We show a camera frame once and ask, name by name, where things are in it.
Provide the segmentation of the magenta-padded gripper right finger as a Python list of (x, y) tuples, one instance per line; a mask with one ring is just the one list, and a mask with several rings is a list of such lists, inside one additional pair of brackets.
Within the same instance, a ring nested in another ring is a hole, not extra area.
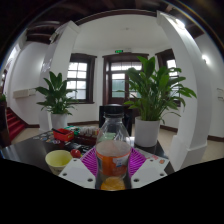
[(132, 148), (128, 164), (131, 188), (140, 188), (165, 177), (167, 165), (166, 158)]

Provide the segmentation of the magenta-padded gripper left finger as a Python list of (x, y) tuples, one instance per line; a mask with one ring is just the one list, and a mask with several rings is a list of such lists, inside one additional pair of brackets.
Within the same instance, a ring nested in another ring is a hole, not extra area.
[(84, 188), (94, 189), (98, 174), (96, 150), (92, 148), (80, 159), (73, 158), (59, 176)]

